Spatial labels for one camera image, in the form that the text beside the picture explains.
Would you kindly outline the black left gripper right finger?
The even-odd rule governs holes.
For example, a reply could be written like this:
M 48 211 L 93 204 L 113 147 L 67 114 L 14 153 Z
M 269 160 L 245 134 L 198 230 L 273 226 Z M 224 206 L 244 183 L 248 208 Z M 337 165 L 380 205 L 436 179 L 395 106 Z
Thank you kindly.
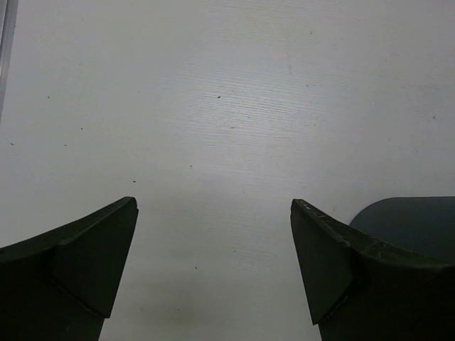
M 323 340 L 453 340 L 454 263 L 384 242 L 302 199 L 291 230 Z

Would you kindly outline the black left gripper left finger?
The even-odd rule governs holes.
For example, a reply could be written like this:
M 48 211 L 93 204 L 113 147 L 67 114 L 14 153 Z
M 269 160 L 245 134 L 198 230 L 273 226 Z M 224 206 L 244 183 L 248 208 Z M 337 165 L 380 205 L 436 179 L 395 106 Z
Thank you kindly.
M 1 248 L 2 340 L 98 340 L 110 318 L 139 210 L 123 197 Z

